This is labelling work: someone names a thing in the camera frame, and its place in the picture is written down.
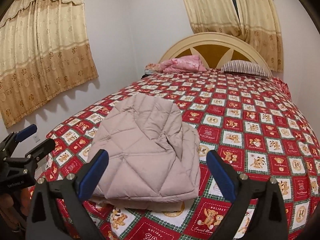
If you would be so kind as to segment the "left hand holding gripper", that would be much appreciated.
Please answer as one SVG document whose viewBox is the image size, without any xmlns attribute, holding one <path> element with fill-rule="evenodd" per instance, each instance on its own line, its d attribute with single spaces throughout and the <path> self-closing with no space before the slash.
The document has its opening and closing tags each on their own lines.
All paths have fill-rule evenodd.
<svg viewBox="0 0 320 240">
<path fill-rule="evenodd" d="M 31 195 L 27 188 L 14 194 L 19 202 L 20 213 L 14 208 L 14 200 L 11 195 L 1 194 L 1 217 L 7 226 L 13 231 L 25 230 L 26 222 L 22 215 L 27 216 L 30 209 Z"/>
</svg>

